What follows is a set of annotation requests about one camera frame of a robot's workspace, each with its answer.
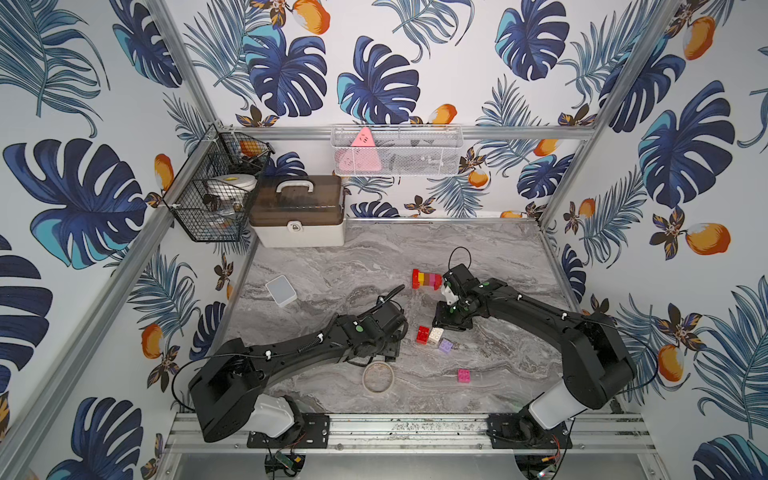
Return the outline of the red 2x2 lego brick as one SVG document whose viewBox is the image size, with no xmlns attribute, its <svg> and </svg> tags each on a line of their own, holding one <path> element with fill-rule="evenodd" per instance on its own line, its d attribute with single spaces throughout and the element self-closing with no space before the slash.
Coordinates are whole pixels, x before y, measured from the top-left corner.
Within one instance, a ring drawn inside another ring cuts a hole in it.
<svg viewBox="0 0 768 480">
<path fill-rule="evenodd" d="M 418 328 L 416 343 L 419 345 L 428 345 L 430 343 L 432 329 L 426 326 Z"/>
</svg>

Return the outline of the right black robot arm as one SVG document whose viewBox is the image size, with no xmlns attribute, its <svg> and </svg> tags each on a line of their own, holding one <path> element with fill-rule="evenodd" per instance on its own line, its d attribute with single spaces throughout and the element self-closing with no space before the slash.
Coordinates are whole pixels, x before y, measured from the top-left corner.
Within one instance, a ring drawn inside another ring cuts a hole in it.
<svg viewBox="0 0 768 480">
<path fill-rule="evenodd" d="M 522 409 L 518 417 L 524 423 L 552 430 L 585 410 L 601 409 L 636 378 L 635 362 L 605 314 L 585 316 L 554 307 L 501 280 L 482 281 L 464 264 L 443 275 L 441 293 L 435 327 L 467 331 L 476 318 L 495 318 L 561 354 L 562 379 Z"/>
</svg>

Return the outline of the lilac 2x2 lego brick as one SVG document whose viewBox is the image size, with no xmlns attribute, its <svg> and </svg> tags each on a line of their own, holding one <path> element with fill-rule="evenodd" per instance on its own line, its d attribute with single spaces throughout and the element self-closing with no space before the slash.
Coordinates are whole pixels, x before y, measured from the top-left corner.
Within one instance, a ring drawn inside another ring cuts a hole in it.
<svg viewBox="0 0 768 480">
<path fill-rule="evenodd" d="M 454 344 L 450 340 L 442 339 L 438 346 L 438 349 L 443 353 L 449 354 L 452 351 L 453 346 Z"/>
</svg>

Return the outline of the white 2x4 lego brick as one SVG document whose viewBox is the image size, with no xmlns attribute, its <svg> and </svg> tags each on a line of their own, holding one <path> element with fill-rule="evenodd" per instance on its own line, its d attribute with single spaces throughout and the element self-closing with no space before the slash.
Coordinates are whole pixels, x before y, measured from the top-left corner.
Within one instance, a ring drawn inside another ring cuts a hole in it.
<svg viewBox="0 0 768 480">
<path fill-rule="evenodd" d="M 427 344 L 438 345 L 443 337 L 444 329 L 439 327 L 433 327 L 430 329 Z"/>
</svg>

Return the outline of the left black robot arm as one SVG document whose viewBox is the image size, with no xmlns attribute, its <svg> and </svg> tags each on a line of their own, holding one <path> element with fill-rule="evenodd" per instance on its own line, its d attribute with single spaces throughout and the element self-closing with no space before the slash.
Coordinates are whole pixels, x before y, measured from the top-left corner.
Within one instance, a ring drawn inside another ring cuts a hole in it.
<svg viewBox="0 0 768 480">
<path fill-rule="evenodd" d="M 229 340 L 205 359 L 188 384 L 202 438 L 216 443 L 248 431 L 251 448 L 297 445 L 309 435 L 309 415 L 270 385 L 315 366 L 378 356 L 394 360 L 408 331 L 394 297 L 403 284 L 357 315 L 335 314 L 320 330 L 283 342 L 247 346 Z"/>
</svg>

